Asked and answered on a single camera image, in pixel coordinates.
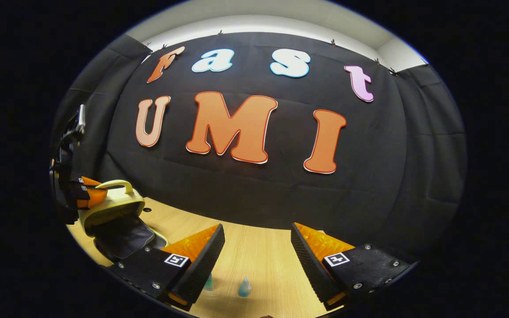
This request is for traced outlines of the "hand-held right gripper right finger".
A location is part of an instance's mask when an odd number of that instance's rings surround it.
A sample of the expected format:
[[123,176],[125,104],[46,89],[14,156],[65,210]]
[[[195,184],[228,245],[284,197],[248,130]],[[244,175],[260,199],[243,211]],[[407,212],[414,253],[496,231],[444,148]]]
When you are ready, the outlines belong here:
[[418,265],[414,257],[371,243],[352,246],[297,222],[292,246],[326,310],[368,301]]

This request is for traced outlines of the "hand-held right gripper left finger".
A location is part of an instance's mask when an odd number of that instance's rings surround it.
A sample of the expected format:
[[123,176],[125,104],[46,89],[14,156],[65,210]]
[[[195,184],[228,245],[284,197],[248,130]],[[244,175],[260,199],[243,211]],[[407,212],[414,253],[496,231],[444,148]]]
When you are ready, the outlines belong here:
[[224,247],[218,224],[162,249],[143,247],[109,266],[109,272],[156,302],[190,310]]

